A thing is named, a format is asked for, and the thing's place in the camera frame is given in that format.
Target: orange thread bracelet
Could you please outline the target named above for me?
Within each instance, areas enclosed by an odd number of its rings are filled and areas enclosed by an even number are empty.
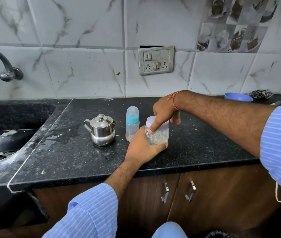
[[[172,97],[173,106],[174,106],[178,111],[180,111],[180,110],[175,106],[174,97],[175,97],[175,95],[176,95],[177,93],[179,93],[179,92],[181,92],[181,91],[185,91],[185,90],[180,90],[180,91],[178,91],[178,92],[176,92],[176,93],[174,93],[174,94],[171,94],[171,95],[169,95],[169,98],[167,99],[167,100],[169,100],[169,99]]]

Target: kitchen sink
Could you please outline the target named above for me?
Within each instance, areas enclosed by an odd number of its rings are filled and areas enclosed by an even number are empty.
[[[0,160],[21,149],[54,111],[50,104],[0,105]]]

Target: faucet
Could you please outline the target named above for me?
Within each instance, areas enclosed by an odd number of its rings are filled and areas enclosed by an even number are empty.
[[[23,73],[19,68],[14,68],[9,60],[0,52],[0,60],[3,62],[6,71],[0,74],[0,79],[9,82],[13,79],[22,79]]]

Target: cabinet handle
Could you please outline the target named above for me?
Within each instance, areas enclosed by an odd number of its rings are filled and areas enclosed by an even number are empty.
[[[165,204],[167,202],[167,198],[168,198],[168,194],[169,194],[169,188],[168,188],[166,182],[164,183],[164,185],[165,185],[166,194],[165,194],[165,196],[162,196],[162,202]]]
[[[186,199],[188,202],[190,202],[192,200],[192,197],[194,196],[194,194],[196,193],[196,186],[194,185],[194,182],[191,181],[190,182],[191,186],[192,186],[192,192],[190,194],[190,196],[185,195]]]

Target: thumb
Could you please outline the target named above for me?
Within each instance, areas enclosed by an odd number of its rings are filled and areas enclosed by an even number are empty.
[[[164,120],[160,119],[160,116],[157,114],[154,122],[152,123],[152,125],[149,127],[148,133],[152,134],[154,132],[156,132],[156,130],[159,129],[159,127],[164,123]]]
[[[162,144],[157,144],[157,145],[152,146],[152,148],[154,149],[155,155],[158,155],[160,152],[165,150],[167,147],[168,147],[168,143],[162,143]]]

